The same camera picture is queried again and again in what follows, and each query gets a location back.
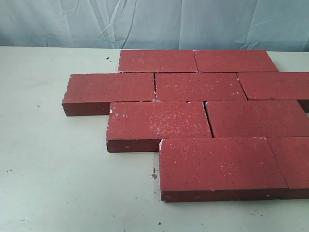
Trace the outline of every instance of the red brick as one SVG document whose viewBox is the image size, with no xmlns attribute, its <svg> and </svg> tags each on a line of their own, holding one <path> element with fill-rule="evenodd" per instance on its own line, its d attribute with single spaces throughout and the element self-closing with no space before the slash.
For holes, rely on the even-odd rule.
<svg viewBox="0 0 309 232">
<path fill-rule="evenodd" d="M 108 115 L 111 102 L 154 101 L 153 73 L 71 75 L 62 106 L 67 116 Z"/>
<path fill-rule="evenodd" d="M 306 137 L 309 120 L 297 101 L 211 101 L 214 137 Z"/>
<path fill-rule="evenodd" d="M 165 139 L 159 155 L 166 202 L 269 200 L 287 189 L 266 138 Z"/>
<path fill-rule="evenodd" d="M 265 50 L 194 51 L 199 73 L 278 72 Z"/>
<path fill-rule="evenodd" d="M 121 72 L 192 73 L 197 72 L 193 51 L 122 50 Z"/>
<path fill-rule="evenodd" d="M 267 140 L 289 187 L 282 199 L 309 198 L 309 137 Z"/>
<path fill-rule="evenodd" d="M 159 73 L 159 101 L 247 100 L 235 73 Z"/>
<path fill-rule="evenodd" d="M 249 100 L 298 100 L 309 112 L 309 72 L 240 72 Z"/>
<path fill-rule="evenodd" d="M 111 104 L 109 152 L 158 151 L 164 138 L 203 137 L 211 137 L 211 132 L 201 101 Z"/>
</svg>

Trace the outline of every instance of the paver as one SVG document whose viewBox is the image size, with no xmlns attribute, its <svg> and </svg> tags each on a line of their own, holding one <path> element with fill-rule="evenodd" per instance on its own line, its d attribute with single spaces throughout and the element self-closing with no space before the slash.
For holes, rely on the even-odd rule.
<svg viewBox="0 0 309 232">
<path fill-rule="evenodd" d="M 211 101 L 214 137 L 307 137 L 309 120 L 295 100 Z"/>
<path fill-rule="evenodd" d="M 153 73 L 71 75 L 62 106 L 67 116 L 108 115 L 111 102 L 155 101 Z"/>
<path fill-rule="evenodd" d="M 190 50 L 122 50 L 118 71 L 194 73 L 197 66 Z"/>
<path fill-rule="evenodd" d="M 265 50 L 194 51 L 199 73 L 278 72 Z"/>
<path fill-rule="evenodd" d="M 270 200 L 287 189 L 266 138 L 164 139 L 159 156 L 166 202 Z"/>
<path fill-rule="evenodd" d="M 309 112 L 309 72 L 240 72 L 249 100 L 297 100 Z"/>
<path fill-rule="evenodd" d="M 289 187 L 282 199 L 308 199 L 309 137 L 267 140 Z"/>
<path fill-rule="evenodd" d="M 235 73 L 158 73 L 158 101 L 247 100 Z"/>
<path fill-rule="evenodd" d="M 164 138 L 211 137 L 203 102 L 111 103 L 109 152 L 158 151 Z"/>
</svg>

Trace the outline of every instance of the brick top surface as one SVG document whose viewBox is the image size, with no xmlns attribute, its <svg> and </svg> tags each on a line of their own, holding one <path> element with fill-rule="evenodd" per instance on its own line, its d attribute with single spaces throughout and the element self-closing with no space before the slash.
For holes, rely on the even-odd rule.
<svg viewBox="0 0 309 232">
<path fill-rule="evenodd" d="M 309 100 L 309 72 L 240 72 L 250 100 Z"/>
<path fill-rule="evenodd" d="M 286 188 L 266 138 L 165 139 L 161 191 Z"/>
<path fill-rule="evenodd" d="M 121 72 L 194 73 L 197 66 L 193 51 L 188 50 L 122 50 Z"/>
<path fill-rule="evenodd" d="M 278 72 L 265 50 L 194 51 L 202 73 Z"/>
<path fill-rule="evenodd" d="M 158 73 L 159 101 L 247 100 L 235 73 Z"/>
<path fill-rule="evenodd" d="M 309 188 L 309 137 L 267 139 L 291 189 Z"/>
<path fill-rule="evenodd" d="M 111 104 L 107 140 L 211 137 L 203 102 Z"/>
<path fill-rule="evenodd" d="M 307 137 L 309 120 L 295 100 L 211 101 L 206 105 L 215 137 Z"/>
<path fill-rule="evenodd" d="M 63 103 L 153 101 L 153 73 L 71 75 Z"/>
</svg>

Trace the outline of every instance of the white backdrop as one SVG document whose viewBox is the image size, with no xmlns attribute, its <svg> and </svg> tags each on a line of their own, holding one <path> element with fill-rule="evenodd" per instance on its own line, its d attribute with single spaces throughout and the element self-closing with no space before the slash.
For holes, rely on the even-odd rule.
<svg viewBox="0 0 309 232">
<path fill-rule="evenodd" d="M 0 45 L 309 51 L 309 0 L 0 0 Z"/>
</svg>

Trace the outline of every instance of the table surface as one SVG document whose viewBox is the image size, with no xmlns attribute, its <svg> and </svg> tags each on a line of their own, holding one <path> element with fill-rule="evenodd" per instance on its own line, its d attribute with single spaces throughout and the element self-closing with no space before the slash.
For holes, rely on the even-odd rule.
<svg viewBox="0 0 309 232">
<path fill-rule="evenodd" d="M 164 203 L 157 153 L 110 154 L 108 116 L 66 117 L 70 74 L 116 73 L 119 54 L 0 47 L 1 232 L 309 231 L 309 200 Z M 269 55 L 309 72 L 309 53 Z"/>
</svg>

